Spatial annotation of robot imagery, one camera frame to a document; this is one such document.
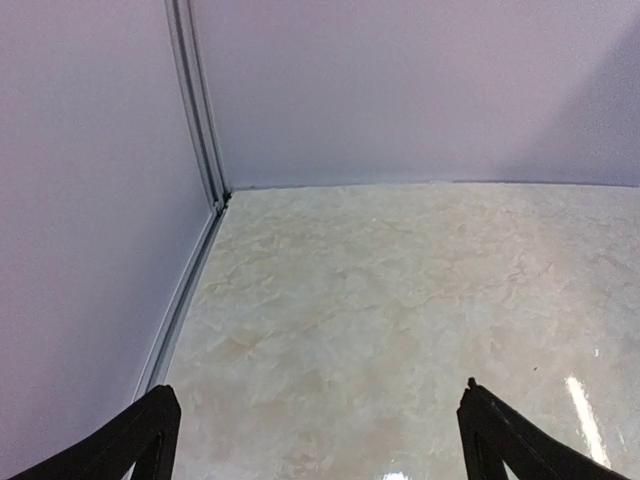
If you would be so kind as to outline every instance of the glossy floor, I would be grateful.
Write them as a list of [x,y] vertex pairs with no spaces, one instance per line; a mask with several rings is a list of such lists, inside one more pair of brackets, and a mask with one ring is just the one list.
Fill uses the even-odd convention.
[[638,477],[639,247],[636,189],[240,192],[169,372],[176,478],[465,478],[469,376]]

